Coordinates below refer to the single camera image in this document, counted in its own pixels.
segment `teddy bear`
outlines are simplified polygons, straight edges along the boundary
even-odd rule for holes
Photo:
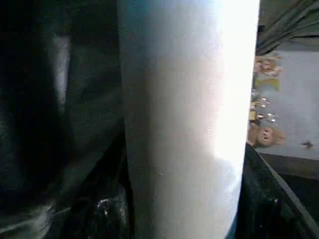
[[[277,127],[258,126],[255,123],[250,125],[248,130],[248,140],[253,147],[272,147],[274,145],[284,144],[286,140],[285,133]]]

